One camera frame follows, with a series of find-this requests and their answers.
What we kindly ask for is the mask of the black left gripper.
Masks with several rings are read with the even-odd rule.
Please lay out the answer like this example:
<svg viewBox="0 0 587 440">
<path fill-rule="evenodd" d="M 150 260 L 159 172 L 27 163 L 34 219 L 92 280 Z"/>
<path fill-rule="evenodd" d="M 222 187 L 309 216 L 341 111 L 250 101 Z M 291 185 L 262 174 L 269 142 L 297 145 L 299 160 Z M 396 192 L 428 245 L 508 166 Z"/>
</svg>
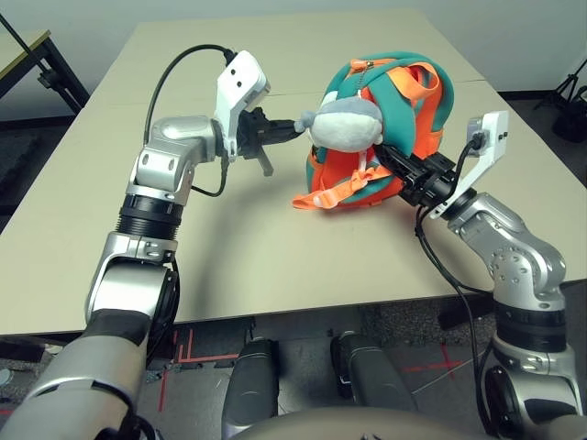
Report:
<svg viewBox="0 0 587 440">
<path fill-rule="evenodd" d="M 260 107 L 242 111 L 238 119 L 238 155 L 244 160 L 256 160 L 264 177 L 271 177 L 274 168 L 263 146 L 268 145 L 272 136 L 273 144 L 281 144 L 299 137 L 304 132 L 303 121 L 278 119 L 271 121 Z"/>
</svg>

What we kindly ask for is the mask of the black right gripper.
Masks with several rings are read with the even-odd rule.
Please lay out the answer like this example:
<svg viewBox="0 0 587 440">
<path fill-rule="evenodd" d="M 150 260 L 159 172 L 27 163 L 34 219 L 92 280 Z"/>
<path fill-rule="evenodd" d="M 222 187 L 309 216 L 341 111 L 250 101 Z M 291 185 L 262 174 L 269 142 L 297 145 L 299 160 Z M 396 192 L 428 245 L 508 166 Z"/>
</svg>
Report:
<svg viewBox="0 0 587 440">
<path fill-rule="evenodd" d="M 406 157 L 393 146 L 378 146 L 378 161 L 403 182 L 400 197 L 412 206 L 435 207 L 450 193 L 456 163 L 440 153 L 425 159 Z"/>
</svg>

